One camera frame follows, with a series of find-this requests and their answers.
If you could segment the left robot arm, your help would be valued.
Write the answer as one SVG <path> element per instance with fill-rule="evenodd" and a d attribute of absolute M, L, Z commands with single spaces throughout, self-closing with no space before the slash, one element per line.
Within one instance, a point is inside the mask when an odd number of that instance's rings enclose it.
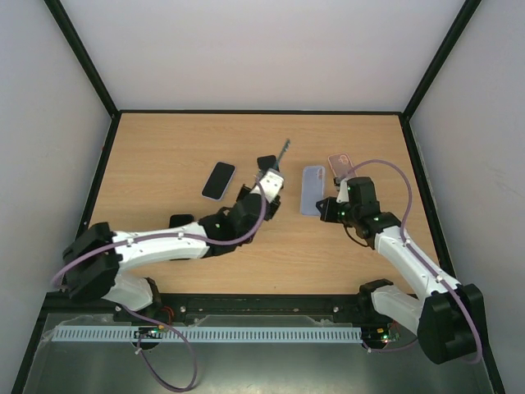
<path fill-rule="evenodd" d="M 64 266 L 52 278 L 65 285 L 74 302 L 108 300 L 132 311 L 153 304 L 154 280 L 131 270 L 167 260 L 217 257 L 251 242 L 280 205 L 282 185 L 258 181 L 243 187 L 235 204 L 180 227 L 160 231 L 112 231 L 106 222 L 93 225 L 63 252 Z"/>

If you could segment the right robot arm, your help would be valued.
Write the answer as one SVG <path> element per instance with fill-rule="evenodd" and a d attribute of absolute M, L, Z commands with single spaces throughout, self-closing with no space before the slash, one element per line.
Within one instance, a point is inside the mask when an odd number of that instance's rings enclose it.
<path fill-rule="evenodd" d="M 413 290 L 376 280 L 359 289 L 359 315 L 369 321 L 385 315 L 418 339 L 435 364 L 473 355 L 482 357 L 486 315 L 481 290 L 464 285 L 434 263 L 409 236 L 393 213 L 381 211 L 369 177 L 346 178 L 339 194 L 317 201 L 320 219 L 353 228 L 367 247 L 386 258 Z"/>

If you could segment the pink phone case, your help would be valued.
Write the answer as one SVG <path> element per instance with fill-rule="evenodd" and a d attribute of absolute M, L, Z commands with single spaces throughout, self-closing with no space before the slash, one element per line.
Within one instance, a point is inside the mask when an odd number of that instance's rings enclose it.
<path fill-rule="evenodd" d="M 336 178 L 356 177 L 354 165 L 347 153 L 336 153 L 328 157 L 329 166 Z"/>

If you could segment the black phone from pink case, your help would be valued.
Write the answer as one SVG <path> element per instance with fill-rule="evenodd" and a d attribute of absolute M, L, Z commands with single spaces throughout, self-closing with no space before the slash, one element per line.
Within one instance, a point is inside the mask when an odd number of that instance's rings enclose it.
<path fill-rule="evenodd" d="M 257 165 L 260 171 L 267 171 L 269 168 L 272 168 L 276 163 L 275 155 L 261 156 L 257 158 Z"/>

